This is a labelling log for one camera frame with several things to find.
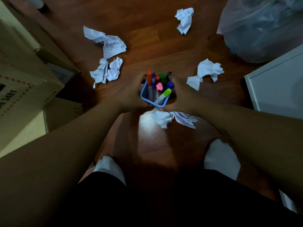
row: wooden floor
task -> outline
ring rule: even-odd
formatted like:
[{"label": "wooden floor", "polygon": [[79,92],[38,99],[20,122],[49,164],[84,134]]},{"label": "wooden floor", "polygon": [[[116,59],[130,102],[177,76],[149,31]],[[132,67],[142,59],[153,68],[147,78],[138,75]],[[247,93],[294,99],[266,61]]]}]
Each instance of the wooden floor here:
[{"label": "wooden floor", "polygon": [[[216,35],[221,12],[227,0],[45,0],[51,12],[40,14],[24,0],[10,0],[35,19],[81,69],[60,93],[60,97],[84,104],[89,110],[113,95],[141,71],[169,72],[186,81],[197,75],[199,62],[208,58],[221,63],[225,73],[213,83],[206,77],[199,93],[218,102],[250,107],[240,80],[260,65],[248,64],[232,55],[221,35]],[[178,9],[194,8],[192,26],[181,35],[174,17]],[[117,80],[97,84],[89,71],[99,66],[102,46],[84,37],[83,26],[119,36],[127,51]],[[148,202],[151,225],[171,226],[172,185],[176,172],[183,167],[201,166],[207,147],[222,136],[206,121],[197,129],[175,120],[168,129],[143,112],[122,114],[112,126],[100,148],[100,158],[111,155],[121,166],[128,187]],[[238,181],[274,200],[275,190],[263,173],[239,156]]]}]

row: pen holder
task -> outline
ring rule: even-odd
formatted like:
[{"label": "pen holder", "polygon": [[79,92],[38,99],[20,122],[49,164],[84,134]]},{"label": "pen holder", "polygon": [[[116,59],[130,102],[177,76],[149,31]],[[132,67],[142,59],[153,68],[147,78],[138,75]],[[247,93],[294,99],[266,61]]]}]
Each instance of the pen holder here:
[{"label": "pen holder", "polygon": [[140,93],[140,97],[141,99],[145,100],[146,102],[149,102],[151,105],[155,106],[156,108],[161,108],[161,107],[164,107],[167,103],[167,100],[169,99],[169,96],[170,94],[160,103],[160,104],[156,104],[152,101],[149,100],[149,89],[148,89],[148,86],[147,86],[147,80],[141,90],[141,93]]}]

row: cardboard box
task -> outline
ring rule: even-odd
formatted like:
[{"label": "cardboard box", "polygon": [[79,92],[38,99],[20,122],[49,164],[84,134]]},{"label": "cardboard box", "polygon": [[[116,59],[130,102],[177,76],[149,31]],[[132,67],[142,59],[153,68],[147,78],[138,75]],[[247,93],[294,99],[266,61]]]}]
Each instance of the cardboard box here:
[{"label": "cardboard box", "polygon": [[2,21],[0,32],[1,150],[64,85]]},{"label": "cardboard box", "polygon": [[0,0],[0,19],[11,26],[39,57],[70,72],[80,73],[50,36],[7,0]]},{"label": "cardboard box", "polygon": [[83,114],[81,103],[54,97],[13,140],[0,151],[0,158]]}]

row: green highlighter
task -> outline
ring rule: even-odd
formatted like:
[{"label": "green highlighter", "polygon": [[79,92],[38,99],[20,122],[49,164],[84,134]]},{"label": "green highlighter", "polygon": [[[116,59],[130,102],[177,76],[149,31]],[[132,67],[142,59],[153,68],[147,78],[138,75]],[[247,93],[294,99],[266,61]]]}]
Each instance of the green highlighter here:
[{"label": "green highlighter", "polygon": [[161,84],[163,86],[163,89],[165,89],[165,86],[166,86],[166,77],[165,77],[165,73],[160,73],[160,81],[161,81]]}]

